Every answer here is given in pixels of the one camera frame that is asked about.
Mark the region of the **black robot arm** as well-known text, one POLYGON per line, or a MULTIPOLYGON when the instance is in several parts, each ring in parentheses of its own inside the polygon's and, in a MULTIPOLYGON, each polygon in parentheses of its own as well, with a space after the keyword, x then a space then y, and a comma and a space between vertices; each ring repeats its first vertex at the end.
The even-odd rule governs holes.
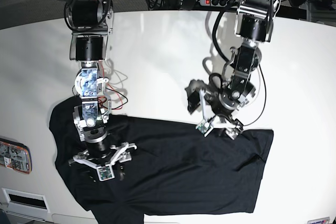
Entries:
POLYGON ((112 0, 59 0, 64 2, 63 17, 71 30, 69 58, 81 68, 74 87, 81 103, 74 108, 73 122, 86 150, 76 154, 71 163, 94 169, 100 181, 114 178, 113 167, 127 155, 126 146, 116 147, 108 136, 107 122, 112 110, 105 90, 108 78, 102 63, 108 54, 112 32, 112 0))
POLYGON ((261 70, 262 55, 258 46, 271 40, 280 5, 281 0, 230 0, 218 14, 212 41, 225 61, 222 71, 210 73, 208 83, 191 80, 185 89, 188 112, 201 109, 202 120, 195 128, 204 137, 214 129, 222 129, 234 140, 244 131, 244 124, 233 115, 256 97, 256 87, 250 79, 253 71, 261 70), (219 47, 217 30, 222 16, 233 6, 237 7, 234 34, 242 41, 239 47, 231 47, 231 57, 227 58, 219 47))

